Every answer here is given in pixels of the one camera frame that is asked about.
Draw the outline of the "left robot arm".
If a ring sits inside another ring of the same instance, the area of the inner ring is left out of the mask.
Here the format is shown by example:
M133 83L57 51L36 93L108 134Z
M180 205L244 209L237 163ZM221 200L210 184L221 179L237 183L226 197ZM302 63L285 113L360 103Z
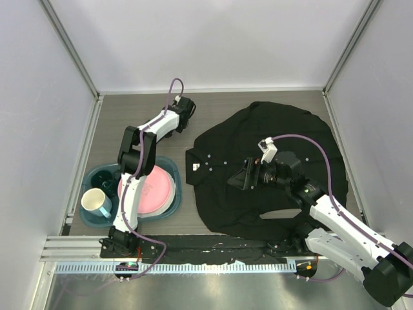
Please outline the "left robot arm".
M129 258L136 253L138 236L137 210L146 177L156 163L157 143L173 131L181 133L196 110L189 98L176 96L153 119L125 129L117 163L121 168L121 195L114 222L108 236L101 240L102 249Z

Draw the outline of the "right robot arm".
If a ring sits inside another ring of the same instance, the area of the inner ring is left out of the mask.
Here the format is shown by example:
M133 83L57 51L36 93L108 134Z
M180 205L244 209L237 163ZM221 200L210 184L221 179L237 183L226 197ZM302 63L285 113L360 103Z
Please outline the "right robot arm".
M305 176L294 153L280 152L271 161L247 158L228 184L241 190L273 187L284 191L309 217L291 239L294 252L320 254L338 264L381 305L392 307L412 288L412 246L395 244L359 221Z

